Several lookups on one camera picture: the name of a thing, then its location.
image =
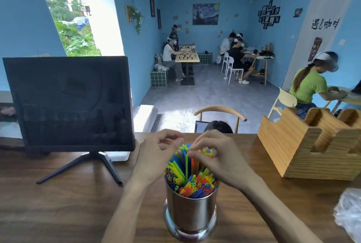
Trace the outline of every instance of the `starry night painting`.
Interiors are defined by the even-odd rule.
[[[219,4],[193,4],[193,25],[218,25]]]

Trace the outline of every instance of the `white shirt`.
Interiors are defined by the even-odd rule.
[[[226,53],[226,51],[229,50],[229,48],[230,48],[229,40],[228,40],[228,38],[224,38],[221,43],[220,54],[222,55],[222,54]]]
[[[163,50],[163,62],[170,62],[172,61],[172,57],[171,57],[171,50],[172,48],[170,47],[169,44],[166,44]]]

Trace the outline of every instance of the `wooden table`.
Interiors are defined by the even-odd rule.
[[[198,53],[195,52],[195,54],[196,54],[197,58],[192,59],[192,60],[181,60],[178,55],[175,58],[176,63],[186,63],[186,78],[180,82],[180,85],[194,85],[194,76],[193,77],[189,76],[189,63],[199,63],[200,62]]]
[[[192,142],[199,134],[185,134]],[[141,142],[146,133],[136,133]],[[251,167],[324,242],[352,242],[335,224],[332,210],[352,183],[283,179],[255,134],[232,134]],[[72,168],[44,184],[35,181],[79,156],[78,152],[35,157],[0,151],[0,242],[99,243],[122,195],[106,167],[89,162]],[[127,162],[115,163],[122,181],[131,175],[137,149]],[[165,182],[160,178],[148,190],[140,211],[135,242],[178,242],[163,221]],[[263,219],[243,194],[221,184],[218,223],[205,242],[276,242]]]
[[[344,97],[343,99],[337,101],[335,107],[331,111],[331,114],[336,112],[336,110],[339,108],[339,106],[342,102],[349,103],[349,104],[355,104],[355,105],[361,105],[361,95],[352,93],[351,88],[342,87],[342,86],[338,86],[338,88],[340,90],[345,90],[347,92],[347,96]],[[331,101],[328,101],[327,104],[323,108],[326,108],[330,103],[331,103]]]
[[[265,85],[267,84],[267,66],[268,66],[268,60],[273,60],[274,58],[272,59],[264,59],[262,58],[262,56],[258,56],[257,58],[253,58],[253,63],[251,66],[254,66],[255,67],[255,70],[252,72],[252,75],[253,76],[257,76],[257,77],[264,77],[265,78]],[[261,60],[261,66],[259,67],[259,71],[256,70],[256,60]],[[266,67],[265,67],[265,73],[264,74],[261,74],[260,71],[263,67],[263,61],[266,61],[265,64],[266,64]]]

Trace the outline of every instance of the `green t-shirt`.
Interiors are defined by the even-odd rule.
[[[304,68],[299,69],[295,77],[303,69]],[[327,90],[328,88],[325,78],[322,77],[318,72],[311,70],[310,73],[301,82],[297,92],[294,92],[293,87],[291,86],[290,94],[295,96],[299,103],[312,103],[312,96],[315,93],[327,92]]]

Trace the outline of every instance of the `metal straw holder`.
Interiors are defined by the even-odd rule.
[[[164,220],[169,232],[183,242],[201,242],[215,228],[217,220],[216,198],[218,188],[210,195],[191,199],[179,195],[166,183],[167,200]]]

